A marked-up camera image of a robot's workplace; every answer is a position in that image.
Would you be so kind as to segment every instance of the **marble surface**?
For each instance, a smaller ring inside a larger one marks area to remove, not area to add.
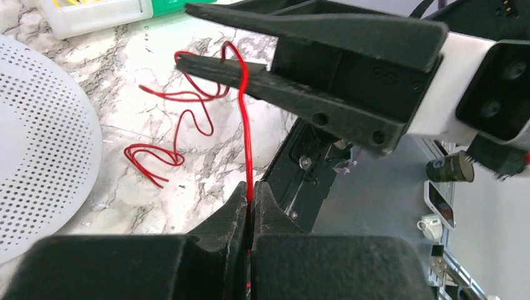
[[[244,180],[244,153],[237,90],[207,105],[215,133],[200,135],[191,118],[183,122],[179,149],[186,162],[167,167],[145,157],[156,174],[169,179],[159,189],[123,156],[131,143],[171,146],[179,113],[196,111],[207,126],[200,104],[165,102],[138,89],[190,89],[175,70],[173,53],[186,49],[216,56],[223,41],[232,41],[246,60],[270,63],[275,38],[235,30],[183,13],[135,22],[58,41],[37,9],[18,0],[0,0],[0,33],[43,53],[86,91],[101,121],[104,157],[97,183],[63,234],[185,233],[219,208],[239,181]],[[214,84],[199,80],[212,91]],[[254,151],[254,179],[265,171],[294,116],[270,104],[247,99]],[[20,259],[0,266],[0,293]]]

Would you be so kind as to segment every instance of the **perforated lid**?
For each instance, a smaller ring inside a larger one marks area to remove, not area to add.
[[[92,189],[102,137],[68,73],[0,35],[0,263],[61,228]]]

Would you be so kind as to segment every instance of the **white phone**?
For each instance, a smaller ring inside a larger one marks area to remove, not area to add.
[[[423,198],[427,206],[440,217],[444,226],[450,230],[454,230],[456,223],[454,221],[453,208],[429,180],[425,182]]]

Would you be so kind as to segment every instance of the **red rope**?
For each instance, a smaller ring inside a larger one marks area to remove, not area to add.
[[[247,202],[250,204],[254,196],[252,145],[251,145],[251,135],[250,135],[250,121],[249,121],[246,106],[244,103],[245,90],[247,88],[248,81],[249,81],[249,71],[248,71],[247,64],[245,63],[243,57],[241,56],[241,53],[239,53],[238,49],[231,42],[226,41],[222,44],[221,59],[226,59],[226,48],[230,48],[230,50],[232,50],[232,52],[236,55],[237,60],[239,61],[239,65],[241,66],[241,71],[242,71],[241,83],[239,85],[239,92],[237,94],[237,100],[239,103],[239,109],[241,110],[241,117],[242,117],[242,123],[243,123],[245,163],[246,163],[246,181],[247,181]],[[178,64],[178,57],[180,54],[193,54],[193,53],[188,52],[188,51],[175,52],[174,59],[175,59],[175,63],[177,64]],[[195,124],[195,127],[202,135],[212,136],[214,134],[214,126],[210,118],[210,115],[208,113],[208,110],[206,109],[205,103],[209,101],[213,101],[215,99],[223,98],[224,96],[228,94],[228,91],[230,90],[230,88],[227,86],[225,86],[223,90],[221,85],[217,83],[217,92],[215,94],[208,94],[207,92],[203,91],[199,86],[197,86],[197,84],[193,81],[193,79],[191,79],[190,75],[184,72],[183,72],[183,75],[184,77],[186,77],[188,82],[193,86],[196,92],[192,92],[192,91],[156,92],[143,85],[140,85],[139,87],[143,91],[146,91],[149,94],[153,94],[165,100],[175,101],[175,102],[185,102],[185,103],[201,103],[202,109],[204,110],[204,113],[206,115],[206,119],[208,120],[210,130],[203,131],[199,127],[199,124],[197,122],[197,119],[195,118],[195,114],[193,113],[193,111],[191,111],[191,109],[186,109],[182,112],[182,114],[179,117],[179,121],[177,122],[175,134],[173,137],[172,149],[164,149],[156,145],[137,143],[137,144],[132,144],[128,146],[123,151],[124,155],[138,169],[138,171],[144,174],[152,183],[154,183],[159,188],[163,188],[163,186],[158,181],[168,182],[168,180],[164,177],[154,174],[153,172],[147,170],[144,166],[142,166],[142,164],[137,159],[137,155],[141,153],[147,153],[147,154],[154,156],[156,159],[158,159],[162,163],[167,164],[169,166],[173,166],[173,167],[182,166],[185,162],[185,159],[184,159],[184,156],[180,154],[177,150],[177,138],[178,138],[180,125],[181,125],[184,115],[186,114],[191,115],[191,117],[193,118],[193,123]],[[191,97],[183,99],[183,98],[178,98],[176,96],[191,96]]]

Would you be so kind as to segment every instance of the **green lid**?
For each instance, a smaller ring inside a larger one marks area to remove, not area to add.
[[[180,11],[186,3],[213,3],[217,0],[151,0],[152,15],[162,16],[174,11]]]

